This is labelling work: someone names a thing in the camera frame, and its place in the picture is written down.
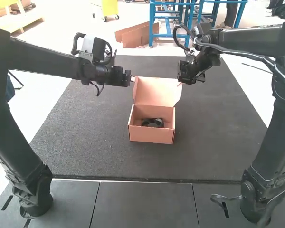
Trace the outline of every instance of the open cardboard box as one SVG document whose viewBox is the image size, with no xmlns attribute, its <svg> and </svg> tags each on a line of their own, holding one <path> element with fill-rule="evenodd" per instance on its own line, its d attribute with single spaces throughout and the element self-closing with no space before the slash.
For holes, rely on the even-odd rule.
<svg viewBox="0 0 285 228">
<path fill-rule="evenodd" d="M 158 22 L 152 26 L 153 34 L 158 34 L 160 25 Z M 137 48 L 149 43 L 149 22 L 131 26 L 115 32 L 117 42 L 123 44 L 123 48 Z"/>
<path fill-rule="evenodd" d="M 181 98 L 177 79 L 135 77 L 134 104 L 128 122 L 130 141 L 173 144 L 175 104 Z M 142 127 L 142 119 L 162 118 L 163 128 Z"/>
</svg>

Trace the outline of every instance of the black cable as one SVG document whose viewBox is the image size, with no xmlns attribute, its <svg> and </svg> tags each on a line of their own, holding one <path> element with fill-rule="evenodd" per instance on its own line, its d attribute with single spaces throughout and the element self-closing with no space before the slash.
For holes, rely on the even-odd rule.
<svg viewBox="0 0 285 228">
<path fill-rule="evenodd" d="M 178 40 L 177 40 L 176 31 L 177 31 L 178 29 L 180 29 L 180 28 L 184 29 L 184 30 L 187 32 L 187 34 L 190 35 L 190 38 L 191 38 L 192 40 L 194 39 L 193 33 L 187 28 L 187 26 L 184 26 L 184 25 L 182 25 L 182 24 L 178 24 L 178 25 L 176 25 L 176 26 L 174 27 L 174 29 L 173 29 L 173 40 L 174 40 L 175 44 L 176 44 L 177 46 L 179 46 L 181 49 L 183 49 L 183 50 L 185 50 L 185 51 L 190 51 L 190 49 L 189 49 L 188 47 L 183 46 L 183 45 L 180 44 L 180 43 L 178 42 Z"/>
</svg>

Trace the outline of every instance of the blue shelf frame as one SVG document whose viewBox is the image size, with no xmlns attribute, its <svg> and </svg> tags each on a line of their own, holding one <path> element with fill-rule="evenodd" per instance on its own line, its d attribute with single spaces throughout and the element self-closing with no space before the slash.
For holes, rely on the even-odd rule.
<svg viewBox="0 0 285 228">
<path fill-rule="evenodd" d="M 156 11 L 155 6 L 156 5 L 163 5 L 164 11 Z M 168 10 L 168 5 L 173 5 L 173 10 Z M 173 34 L 171 32 L 171 27 L 170 27 L 170 21 L 169 19 L 177 20 L 178 22 L 182 21 L 182 16 L 183 16 L 183 7 L 184 6 L 192 6 L 194 8 L 195 5 L 195 0 L 191 2 L 190 0 L 186 0 L 186 3 L 184 3 L 184 0 L 179 0 L 179 2 L 158 2 L 155 0 L 150 1 L 150 24 L 149 24 L 149 46 L 153 45 L 153 38 L 155 37 L 173 37 Z M 173 14 L 175 16 L 157 16 L 156 14 L 163 14 L 163 13 L 169 13 Z M 192 19 L 193 19 L 193 10 L 190 10 L 189 13 L 189 22 L 188 22 L 188 28 L 191 29 L 192 25 Z M 163 34 L 153 34 L 152 32 L 152 25 L 155 22 L 155 19 L 165 19 L 166 21 L 166 28 L 167 28 L 167 33 Z M 185 46 L 187 47 L 189 45 L 189 35 L 185 34 L 178 34 L 178 38 L 185 38 Z"/>
<path fill-rule="evenodd" d="M 214 3 L 212 13 L 202 13 L 204 3 Z M 177 20 L 178 23 L 182 23 L 184 6 L 185 6 L 185 17 L 184 17 L 184 24 L 191 30 L 192 20 L 193 18 L 197 18 L 197 22 L 206 22 L 208 19 L 212 19 L 212 26 L 215 26 L 219 4 L 220 3 L 235 3 L 240 4 L 237 17 L 235 20 L 234 27 L 238 28 L 239 23 L 241 21 L 241 17 L 245 8 L 245 4 L 248 0 L 238 0 L 238 1 L 226 1 L 226 0 L 200 0 L 200 3 L 195 3 L 195 0 L 174 0 L 173 2 L 158 2 L 155 0 L 150 1 L 150 24 L 149 24 L 149 46 L 153 45 L 153 38 L 155 37 L 162 37 L 162 38 L 172 38 L 173 34 L 171 32 L 170 27 L 170 19 Z M 156 11 L 156 5 L 161 5 L 164 7 L 164 11 Z M 172 5 L 173 9 L 168 10 L 168 5 Z M 157 14 L 164 14 L 169 13 L 173 16 L 157 16 Z M 165 19 L 167 33 L 162 34 L 153 34 L 152 25 L 155 22 L 155 19 Z M 185 46 L 188 47 L 189 45 L 189 35 L 179 34 L 177 35 L 178 38 L 185 38 Z"/>
</svg>

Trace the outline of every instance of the robotic arm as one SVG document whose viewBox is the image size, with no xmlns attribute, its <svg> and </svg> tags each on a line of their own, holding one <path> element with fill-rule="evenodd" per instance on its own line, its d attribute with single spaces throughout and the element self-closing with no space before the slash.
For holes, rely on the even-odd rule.
<svg viewBox="0 0 285 228">
<path fill-rule="evenodd" d="M 285 23 L 230 30 L 198 24 L 193 31 L 177 25 L 173 31 L 174 41 L 190 56 L 191 50 L 176 39 L 179 28 L 187 31 L 195 49 L 200 51 L 191 61 L 179 62 L 178 80 L 183 83 L 205 82 L 205 71 L 220 65 L 221 53 L 261 61 L 273 72 L 272 89 L 276 98 L 273 116 L 256 158 L 243 173 L 241 195 L 235 198 L 211 196 L 211 201 L 221 207 L 223 201 L 226 204 L 239 200 L 243 216 L 264 227 L 285 196 Z"/>
<path fill-rule="evenodd" d="M 84 42 L 78 51 L 77 40 L 80 37 Z M 113 52 L 106 41 L 77 33 L 72 54 L 34 46 L 0 30 L 0 163 L 13 185 L 13 193 L 19 198 L 20 213 L 25 218 L 41 216 L 50 209 L 53 202 L 50 195 L 52 173 L 33 152 L 10 113 L 5 101 L 7 70 L 80 80 L 84 85 L 94 85 L 97 96 L 104 85 L 130 85 L 131 71 L 123 73 L 122 67 L 115 66 L 116 51 Z"/>
</svg>

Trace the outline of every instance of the white floor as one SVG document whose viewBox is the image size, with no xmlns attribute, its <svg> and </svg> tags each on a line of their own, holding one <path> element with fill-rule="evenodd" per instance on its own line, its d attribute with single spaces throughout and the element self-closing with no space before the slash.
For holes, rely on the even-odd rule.
<svg viewBox="0 0 285 228">
<path fill-rule="evenodd" d="M 19 39 L 41 47 L 69 53 L 75 33 L 84 32 L 97 34 L 97 36 L 106 39 L 114 48 L 118 48 L 119 55 L 183 56 L 183 51 L 172 45 L 160 45 L 151 49 L 122 49 L 121 44 L 115 41 L 114 31 L 149 20 L 148 4 L 119 2 L 120 19 L 103 23 L 98 18 L 100 17 L 99 9 L 93 7 L 86 0 L 39 1 L 36 0 L 35 2 L 40 10 L 45 11 L 46 21 L 19 35 Z M 266 17 L 269 15 L 268 10 L 265 9 L 268 4 L 268 1 L 265 0 L 249 1 L 240 26 L 281 23 L 282 20 L 279 18 Z M 96 19 L 93 19 L 91 12 L 97 12 L 97 10 Z M 221 4 L 217 23 L 223 21 L 225 10 L 226 6 Z M 274 101 L 271 96 L 271 75 L 242 64 L 247 63 L 265 69 L 262 64 L 252 60 L 226 55 L 222 57 L 252 105 L 268 126 Z M 19 128 L 27 141 L 30 142 L 70 80 L 22 72 L 15 72 L 15 75 L 24 83 L 25 87 L 17 91 L 16 96 L 9 102 L 9 105 Z M 8 183 L 4 176 L 5 173 L 0 165 L 0 194 Z"/>
</svg>

